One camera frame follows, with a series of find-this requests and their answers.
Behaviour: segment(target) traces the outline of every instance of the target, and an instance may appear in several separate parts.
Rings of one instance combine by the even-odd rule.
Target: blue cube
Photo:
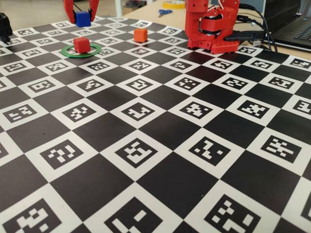
[[[91,26],[91,17],[86,11],[76,12],[76,25],[79,28]]]

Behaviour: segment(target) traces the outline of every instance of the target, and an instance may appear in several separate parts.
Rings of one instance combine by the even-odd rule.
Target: green ring
[[[66,56],[66,57],[83,58],[83,57],[94,56],[95,54],[97,54],[100,51],[102,51],[102,47],[100,47],[99,45],[90,44],[90,46],[96,48],[96,50],[94,52],[92,52],[92,53],[85,53],[85,54],[79,54],[79,55],[74,55],[74,54],[67,53],[67,50],[71,49],[72,47],[74,47],[74,45],[68,45],[68,46],[62,48],[61,53],[62,53],[62,55]]]

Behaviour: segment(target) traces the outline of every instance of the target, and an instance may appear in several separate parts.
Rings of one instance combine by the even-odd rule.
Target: wire
[[[74,5],[75,7],[77,7],[78,10],[82,11],[75,3],[73,3],[73,5]]]

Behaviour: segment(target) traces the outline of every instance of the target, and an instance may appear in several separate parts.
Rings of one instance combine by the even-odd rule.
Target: table
[[[142,8],[139,8],[129,14],[124,15],[123,17],[128,17],[128,18],[134,18],[134,19],[144,19],[148,20],[154,23],[160,23],[164,25],[170,25],[172,27],[180,28],[180,29],[185,29],[185,20],[186,20],[186,10],[181,9],[181,10],[174,10],[172,14],[165,15],[163,17],[158,17],[159,9],[163,9],[162,4],[165,0],[157,0],[154,1],[151,4],[148,4]],[[255,12],[249,11],[249,10],[244,10],[241,9],[239,10],[239,13],[251,13],[255,14]],[[256,27],[251,27],[247,24],[238,24],[234,27],[235,30],[239,31],[247,31],[247,30],[260,30],[258,26]],[[281,53],[285,54],[290,54],[294,56],[298,56],[301,58],[305,58],[308,60],[311,60],[311,52],[309,51],[303,51],[303,50],[298,50],[298,49],[291,49],[287,48],[284,46],[278,46],[278,51]]]

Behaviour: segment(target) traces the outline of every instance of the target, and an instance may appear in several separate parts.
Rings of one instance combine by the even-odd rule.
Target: scissors
[[[172,12],[173,12],[172,10],[159,10],[159,13],[160,13],[159,18],[162,17],[163,15],[166,15]]]

